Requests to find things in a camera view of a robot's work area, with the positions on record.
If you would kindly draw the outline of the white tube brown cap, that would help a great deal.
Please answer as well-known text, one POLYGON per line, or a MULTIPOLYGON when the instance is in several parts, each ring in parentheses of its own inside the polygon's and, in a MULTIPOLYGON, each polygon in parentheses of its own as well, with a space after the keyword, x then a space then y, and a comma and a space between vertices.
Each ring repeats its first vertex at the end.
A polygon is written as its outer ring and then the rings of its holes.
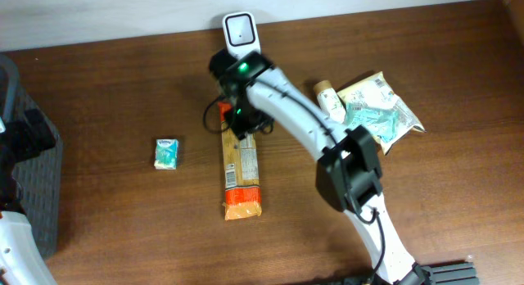
POLYGON ((346 109, 332 84, 328 80, 320 81, 314 85, 314 92, 320 108, 333 120, 343 124, 346 119, 346 109))

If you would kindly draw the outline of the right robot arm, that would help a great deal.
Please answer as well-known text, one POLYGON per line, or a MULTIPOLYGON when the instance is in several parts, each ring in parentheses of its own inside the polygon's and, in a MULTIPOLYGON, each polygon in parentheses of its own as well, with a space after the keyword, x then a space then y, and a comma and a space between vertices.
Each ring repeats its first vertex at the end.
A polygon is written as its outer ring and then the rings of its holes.
POLYGON ((259 52, 237 59, 223 49, 211 57, 209 71, 220 99, 232 106, 226 125, 238 139, 277 122, 316 161, 327 179, 318 193, 354 225, 372 261, 371 282, 432 283, 431 269, 407 251, 388 215, 382 168, 364 127, 349 129, 333 120, 259 52))

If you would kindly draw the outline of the small teal tissue pack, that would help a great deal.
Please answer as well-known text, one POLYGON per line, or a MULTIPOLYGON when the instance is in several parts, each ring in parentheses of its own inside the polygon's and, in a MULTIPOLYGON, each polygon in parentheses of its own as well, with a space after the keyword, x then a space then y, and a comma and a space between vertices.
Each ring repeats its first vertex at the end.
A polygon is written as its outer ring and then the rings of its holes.
POLYGON ((178 164, 178 140, 157 139, 154 167, 157 170, 176 170, 178 164))

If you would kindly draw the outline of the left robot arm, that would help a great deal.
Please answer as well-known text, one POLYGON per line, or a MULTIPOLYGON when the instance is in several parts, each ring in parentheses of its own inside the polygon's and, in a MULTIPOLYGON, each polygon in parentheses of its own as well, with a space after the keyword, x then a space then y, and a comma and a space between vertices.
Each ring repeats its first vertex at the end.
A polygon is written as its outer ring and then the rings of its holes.
POLYGON ((1 283, 54 284, 38 251, 32 226, 21 205, 21 186, 13 177, 18 162, 56 146, 56 139, 38 109, 25 111, 25 120, 2 125, 1 132, 1 283))

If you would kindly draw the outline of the grey arm base mount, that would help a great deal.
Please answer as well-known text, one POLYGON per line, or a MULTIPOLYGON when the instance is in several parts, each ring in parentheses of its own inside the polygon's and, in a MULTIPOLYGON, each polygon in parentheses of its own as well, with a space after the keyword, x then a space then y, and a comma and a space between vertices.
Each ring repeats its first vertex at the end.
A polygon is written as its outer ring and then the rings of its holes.
POLYGON ((452 265, 423 266, 431 285, 479 285, 477 270, 472 262, 452 265))

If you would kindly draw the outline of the teal wet wipes pack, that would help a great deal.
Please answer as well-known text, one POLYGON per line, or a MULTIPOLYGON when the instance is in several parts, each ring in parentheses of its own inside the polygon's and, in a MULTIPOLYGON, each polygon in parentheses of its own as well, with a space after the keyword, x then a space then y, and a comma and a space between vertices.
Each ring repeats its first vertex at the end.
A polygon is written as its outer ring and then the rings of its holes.
POLYGON ((397 138, 399 121, 400 114, 395 110, 346 104, 344 124, 351 130, 363 126, 380 142, 388 143, 397 138))

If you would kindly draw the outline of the orange spaghetti packet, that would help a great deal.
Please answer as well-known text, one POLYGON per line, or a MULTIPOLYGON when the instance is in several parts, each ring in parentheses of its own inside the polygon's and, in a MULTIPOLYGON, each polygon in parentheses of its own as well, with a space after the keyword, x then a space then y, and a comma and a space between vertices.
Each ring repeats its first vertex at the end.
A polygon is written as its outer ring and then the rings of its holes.
POLYGON ((257 147, 253 134, 239 140, 228 129, 221 133, 225 174, 225 220, 262 214, 257 147))

